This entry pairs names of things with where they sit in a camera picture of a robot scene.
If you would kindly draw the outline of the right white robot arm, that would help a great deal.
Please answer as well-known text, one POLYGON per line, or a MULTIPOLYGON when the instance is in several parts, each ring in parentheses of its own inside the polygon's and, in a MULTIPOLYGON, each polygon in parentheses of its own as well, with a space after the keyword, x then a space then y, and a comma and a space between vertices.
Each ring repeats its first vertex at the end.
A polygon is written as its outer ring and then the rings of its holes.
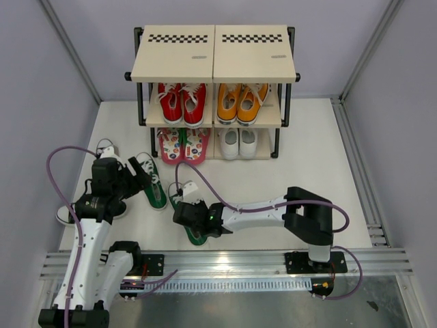
POLYGON ((290 187, 286 195, 273 200, 246 204, 207 206, 202 199, 183 199, 175 209, 173 222, 204 237, 249 228, 285 228, 308 245, 307 266, 316 272, 332 267, 333 203, 300 187, 290 187))

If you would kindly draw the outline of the green sneaker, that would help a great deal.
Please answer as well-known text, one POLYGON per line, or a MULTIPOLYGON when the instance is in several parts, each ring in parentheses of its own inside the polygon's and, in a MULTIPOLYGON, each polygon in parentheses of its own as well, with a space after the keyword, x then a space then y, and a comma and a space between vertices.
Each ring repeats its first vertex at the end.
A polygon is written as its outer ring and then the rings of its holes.
MULTIPOLYGON (((167 195, 170 201, 170 204, 174 211, 178 207, 178 204, 182 201, 182 196, 178 195, 178 188, 176 187, 176 183, 172 182, 167 188, 167 195)), ((194 246, 202 246, 206 243, 207 238, 200 235, 198 232, 192 231, 190 228, 184 228, 190 243, 194 246)))
POLYGON ((167 196, 163 190, 154 158, 146 152, 141 152, 136 156, 136 159, 139 162, 141 169, 152 179, 151 184, 144 189, 145 196, 147 197, 150 206, 154 210, 165 209, 167 206, 167 196))

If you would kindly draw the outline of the pink flip-flop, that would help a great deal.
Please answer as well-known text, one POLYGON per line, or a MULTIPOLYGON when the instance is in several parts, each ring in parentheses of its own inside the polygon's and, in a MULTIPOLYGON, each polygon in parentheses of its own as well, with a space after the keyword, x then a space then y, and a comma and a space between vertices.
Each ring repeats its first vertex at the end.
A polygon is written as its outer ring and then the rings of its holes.
POLYGON ((159 128, 158 141, 161 159, 169 165, 176 165, 183 159, 184 144, 181 128, 159 128))
POLYGON ((205 161, 210 138, 209 128, 186 128, 184 137, 185 161, 198 165, 205 161))

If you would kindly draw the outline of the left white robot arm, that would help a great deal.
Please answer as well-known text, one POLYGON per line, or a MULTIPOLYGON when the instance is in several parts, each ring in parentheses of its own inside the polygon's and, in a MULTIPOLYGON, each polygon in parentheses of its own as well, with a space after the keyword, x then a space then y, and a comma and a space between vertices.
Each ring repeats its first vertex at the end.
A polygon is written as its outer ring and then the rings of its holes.
POLYGON ((141 248, 134 241, 117 241, 100 265, 104 242, 113 219, 125 210, 124 200, 151 185, 135 157, 129 165, 100 158, 91 167, 90 192, 76 201, 78 223, 61 288, 49 309, 38 317, 41 327, 108 327, 109 308, 123 278, 143 266, 141 248))

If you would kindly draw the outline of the white sneaker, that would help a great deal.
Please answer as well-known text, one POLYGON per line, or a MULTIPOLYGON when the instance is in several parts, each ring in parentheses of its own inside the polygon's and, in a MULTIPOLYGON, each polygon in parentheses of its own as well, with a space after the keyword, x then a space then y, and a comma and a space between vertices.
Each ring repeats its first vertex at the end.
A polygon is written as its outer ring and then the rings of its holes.
POLYGON ((257 131, 255 129, 239 129, 239 151, 244 159, 252 159, 257 151, 257 131))
POLYGON ((239 134, 236 128, 223 128, 219 132, 221 154, 226 160, 234 160, 239 154, 239 134))

